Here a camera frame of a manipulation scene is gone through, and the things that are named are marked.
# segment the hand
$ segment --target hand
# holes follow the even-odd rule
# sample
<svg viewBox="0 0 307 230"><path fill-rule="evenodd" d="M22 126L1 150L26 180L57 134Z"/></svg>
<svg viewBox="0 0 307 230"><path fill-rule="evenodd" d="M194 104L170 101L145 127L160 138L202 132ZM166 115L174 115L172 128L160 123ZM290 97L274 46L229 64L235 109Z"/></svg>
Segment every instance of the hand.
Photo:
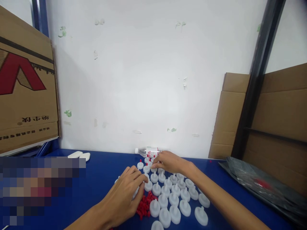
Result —
<svg viewBox="0 0 307 230"><path fill-rule="evenodd" d="M162 168L170 173L181 173L184 175L185 169L190 162L182 159L169 151L162 151L153 161L152 169Z"/></svg>
<svg viewBox="0 0 307 230"><path fill-rule="evenodd" d="M117 227L134 216L143 198L143 181L147 183L148 178L135 166L127 167L105 198L93 207L106 218L107 228ZM138 186L138 193L132 200Z"/></svg>

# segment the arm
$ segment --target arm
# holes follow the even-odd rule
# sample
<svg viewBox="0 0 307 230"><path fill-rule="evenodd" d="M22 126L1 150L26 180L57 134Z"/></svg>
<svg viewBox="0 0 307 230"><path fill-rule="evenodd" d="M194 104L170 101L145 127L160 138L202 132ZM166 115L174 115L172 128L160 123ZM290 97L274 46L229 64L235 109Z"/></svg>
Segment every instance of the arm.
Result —
<svg viewBox="0 0 307 230"><path fill-rule="evenodd" d="M65 230L111 229L119 226L134 216L143 198L143 181L148 182L148 178L135 166L127 167L105 198ZM138 186L138 193L132 200Z"/></svg>
<svg viewBox="0 0 307 230"><path fill-rule="evenodd" d="M240 202L201 172L192 162L182 159L169 151L160 153L153 162L152 168L163 168L171 173L181 173L193 181L234 229L269 229Z"/></svg>

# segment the red printed logo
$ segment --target red printed logo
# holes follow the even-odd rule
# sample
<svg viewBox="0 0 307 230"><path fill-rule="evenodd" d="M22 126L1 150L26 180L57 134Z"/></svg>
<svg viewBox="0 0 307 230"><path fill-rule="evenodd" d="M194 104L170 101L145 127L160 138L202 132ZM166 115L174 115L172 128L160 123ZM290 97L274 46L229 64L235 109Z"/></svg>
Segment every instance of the red printed logo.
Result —
<svg viewBox="0 0 307 230"><path fill-rule="evenodd" d="M16 80L33 91L46 89L27 58L8 53L0 69L0 95L12 94Z"/></svg>

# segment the blue table surface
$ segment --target blue table surface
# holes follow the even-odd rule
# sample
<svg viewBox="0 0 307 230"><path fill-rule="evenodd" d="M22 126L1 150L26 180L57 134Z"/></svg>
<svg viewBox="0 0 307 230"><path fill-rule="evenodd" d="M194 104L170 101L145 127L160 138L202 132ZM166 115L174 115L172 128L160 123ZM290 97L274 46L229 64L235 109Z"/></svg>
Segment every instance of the blue table surface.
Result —
<svg viewBox="0 0 307 230"><path fill-rule="evenodd" d="M77 150L58 149L47 157L65 157ZM44 208L44 216L25 217L25 226L10 226L10 229L64 229L93 205L100 202L113 186L114 181L127 166L137 165L140 155L95 152L91 153L90 160L86 163L86 176L74 178L71 188L65 188L64 197L52 197L52 206ZM293 229L293 226L283 219L272 208L254 197L238 182L236 182L219 164L222 160L208 160L186 158L193 162L202 172L237 199L254 215L262 220L271 229ZM168 229L232 229L224 217L214 207L205 208L209 221L207 226L201 226L194 215L197 206L201 206L199 201L191 199L190 217L181 215L178 225L171 223ZM117 229L151 229L151 225L159 217L143 217L141 221L138 214L124 222Z"/></svg>

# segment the bottle label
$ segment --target bottle label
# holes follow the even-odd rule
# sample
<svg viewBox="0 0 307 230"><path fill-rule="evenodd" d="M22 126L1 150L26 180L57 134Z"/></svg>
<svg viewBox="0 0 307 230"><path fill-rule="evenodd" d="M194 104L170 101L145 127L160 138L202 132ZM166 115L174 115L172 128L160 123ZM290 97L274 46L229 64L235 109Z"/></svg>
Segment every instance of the bottle label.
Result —
<svg viewBox="0 0 307 230"><path fill-rule="evenodd" d="M158 156L159 150L157 147L146 147L146 156L149 158L153 158L154 156Z"/></svg>

